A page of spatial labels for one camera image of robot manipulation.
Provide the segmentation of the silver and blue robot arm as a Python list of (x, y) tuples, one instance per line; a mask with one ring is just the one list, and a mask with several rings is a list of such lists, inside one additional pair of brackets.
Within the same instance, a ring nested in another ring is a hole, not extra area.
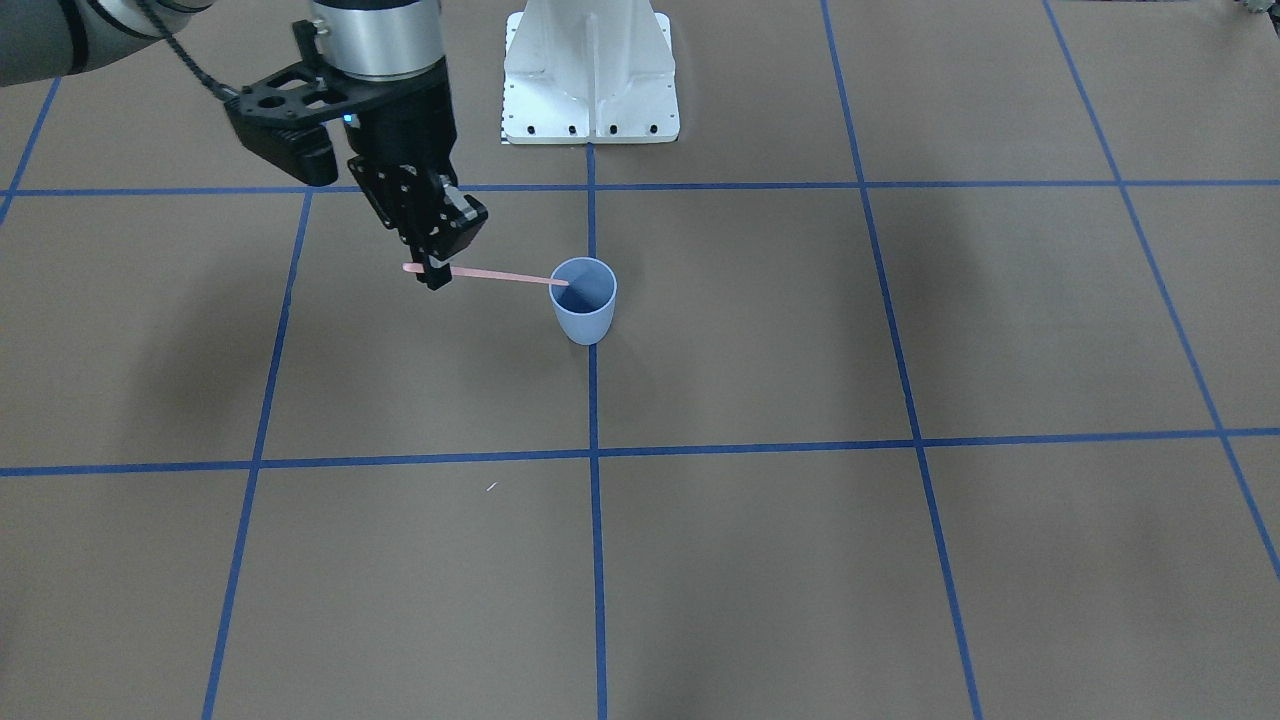
[(214, 1), (5, 1), (3, 85), (78, 76), (164, 45), (221, 105), (239, 145), (296, 182), (348, 173), (378, 222), (407, 247), (430, 290), (488, 219), (460, 188), (438, 1), (303, 1), (283, 36), (283, 67), (219, 79), (186, 46)]

